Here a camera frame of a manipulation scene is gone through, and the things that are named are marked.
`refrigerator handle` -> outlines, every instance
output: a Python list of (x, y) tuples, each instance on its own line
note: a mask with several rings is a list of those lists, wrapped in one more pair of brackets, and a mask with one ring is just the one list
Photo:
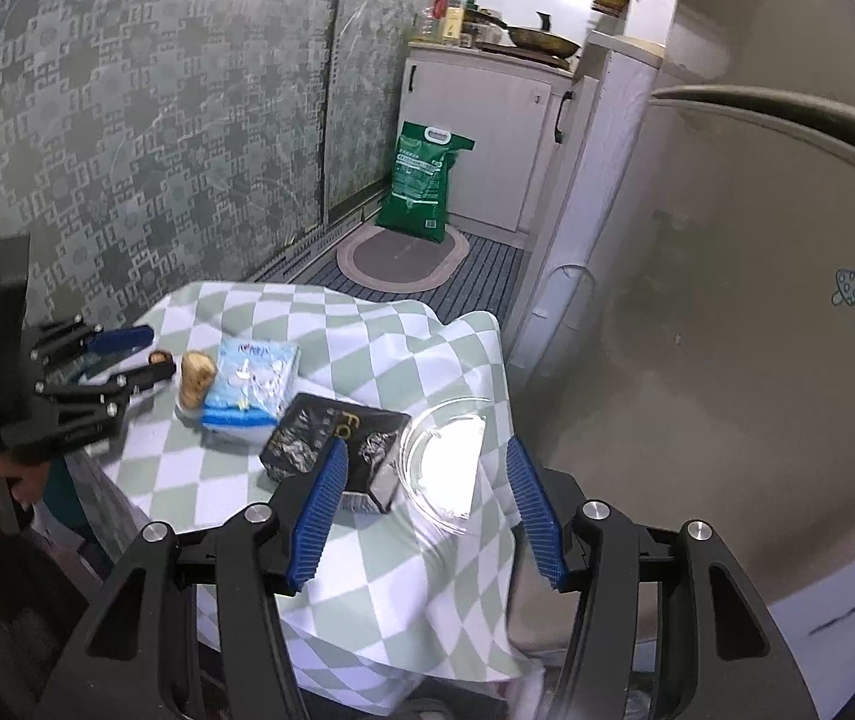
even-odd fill
[(554, 143), (563, 143), (563, 132), (560, 132), (560, 114), (563, 113), (563, 104), (568, 100), (573, 100), (573, 98), (574, 93), (569, 89), (560, 98), (560, 105), (557, 108), (557, 119), (554, 119)]
[(674, 86), (651, 93), (654, 105), (710, 105), (718, 113), (747, 111), (794, 124), (855, 148), (855, 107), (835, 100), (752, 86)]

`black box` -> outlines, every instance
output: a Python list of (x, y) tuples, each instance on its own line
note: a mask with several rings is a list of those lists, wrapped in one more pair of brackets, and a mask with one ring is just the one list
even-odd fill
[(267, 475), (280, 482), (313, 469), (318, 457), (328, 451), (330, 440), (344, 439), (349, 466), (341, 509), (387, 514), (400, 485), (395, 462), (410, 421), (406, 413), (299, 392), (260, 453), (260, 461)]

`refrigerator door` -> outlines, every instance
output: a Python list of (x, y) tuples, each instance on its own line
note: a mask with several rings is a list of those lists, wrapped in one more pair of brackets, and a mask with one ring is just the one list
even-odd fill
[(678, 0), (657, 84), (768, 87), (855, 106), (855, 0)]
[[(515, 398), (532, 456), (637, 521), (706, 519), (770, 601), (854, 559), (855, 148), (659, 101), (587, 269), (578, 343)], [(530, 568), (509, 632), (551, 650), (574, 610)]]

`green bag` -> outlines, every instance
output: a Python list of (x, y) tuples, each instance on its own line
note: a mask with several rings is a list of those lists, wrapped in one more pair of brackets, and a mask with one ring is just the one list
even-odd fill
[(404, 122), (397, 138), (394, 181), (377, 223), (440, 243), (448, 223), (448, 171), (474, 141), (445, 129)]

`plastic bottle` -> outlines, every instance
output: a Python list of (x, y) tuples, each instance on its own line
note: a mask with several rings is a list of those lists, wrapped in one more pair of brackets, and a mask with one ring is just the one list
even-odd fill
[(414, 40), (426, 43), (440, 41), (440, 26), (446, 10), (446, 0), (426, 0), (414, 23)]
[(443, 20), (443, 42), (446, 45), (461, 45), (461, 26), (463, 24), (464, 0), (448, 1), (448, 15)]

